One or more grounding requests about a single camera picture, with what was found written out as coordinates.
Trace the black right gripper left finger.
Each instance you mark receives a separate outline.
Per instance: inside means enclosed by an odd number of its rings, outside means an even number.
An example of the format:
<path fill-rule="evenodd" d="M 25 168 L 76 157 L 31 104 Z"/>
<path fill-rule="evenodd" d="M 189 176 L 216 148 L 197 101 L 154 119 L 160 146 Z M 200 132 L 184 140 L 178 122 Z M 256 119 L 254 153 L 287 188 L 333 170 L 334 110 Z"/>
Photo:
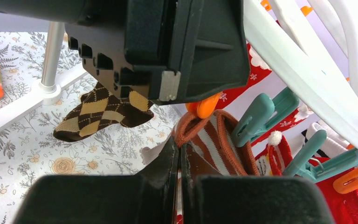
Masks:
<path fill-rule="evenodd" d="M 16 224 L 174 224 L 178 148 L 167 139 L 135 175 L 47 175 L 29 190 Z"/>

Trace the red dotted sock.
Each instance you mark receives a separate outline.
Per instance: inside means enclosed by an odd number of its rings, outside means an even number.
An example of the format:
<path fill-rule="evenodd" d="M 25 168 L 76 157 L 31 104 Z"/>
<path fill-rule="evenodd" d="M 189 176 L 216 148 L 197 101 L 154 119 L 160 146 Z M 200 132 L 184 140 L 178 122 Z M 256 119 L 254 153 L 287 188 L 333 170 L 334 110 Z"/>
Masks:
<path fill-rule="evenodd" d="M 333 188 L 334 181 L 350 171 L 351 169 L 316 183 L 325 197 L 336 224 L 358 224 L 358 190 L 340 194 Z"/>

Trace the white round clip hanger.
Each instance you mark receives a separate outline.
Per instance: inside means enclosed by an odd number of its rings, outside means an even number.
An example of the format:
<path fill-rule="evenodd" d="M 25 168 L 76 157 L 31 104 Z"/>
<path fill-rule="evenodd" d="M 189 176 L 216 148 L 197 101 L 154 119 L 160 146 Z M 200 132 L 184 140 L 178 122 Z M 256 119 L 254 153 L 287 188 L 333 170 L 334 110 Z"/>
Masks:
<path fill-rule="evenodd" d="M 280 79 L 358 149 L 358 97 L 343 75 L 306 55 L 256 0 L 243 2 L 246 39 Z"/>

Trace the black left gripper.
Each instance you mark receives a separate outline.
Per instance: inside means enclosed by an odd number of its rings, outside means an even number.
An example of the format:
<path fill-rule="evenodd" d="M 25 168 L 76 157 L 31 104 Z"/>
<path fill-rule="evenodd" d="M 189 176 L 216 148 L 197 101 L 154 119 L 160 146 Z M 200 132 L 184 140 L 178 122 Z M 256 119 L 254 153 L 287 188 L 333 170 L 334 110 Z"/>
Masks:
<path fill-rule="evenodd" d="M 117 98 L 181 104 L 248 81 L 241 0 L 0 0 L 0 13 L 64 23 L 69 48 Z"/>

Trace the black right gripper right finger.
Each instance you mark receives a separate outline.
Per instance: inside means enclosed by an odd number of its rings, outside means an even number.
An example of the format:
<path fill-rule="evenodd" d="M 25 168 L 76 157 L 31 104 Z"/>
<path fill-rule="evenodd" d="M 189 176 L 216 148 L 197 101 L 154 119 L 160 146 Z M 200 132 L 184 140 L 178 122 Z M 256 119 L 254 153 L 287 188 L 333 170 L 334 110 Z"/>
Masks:
<path fill-rule="evenodd" d="M 281 176 L 223 176 L 191 146 L 180 149 L 185 224 L 331 224 L 311 182 Z"/>

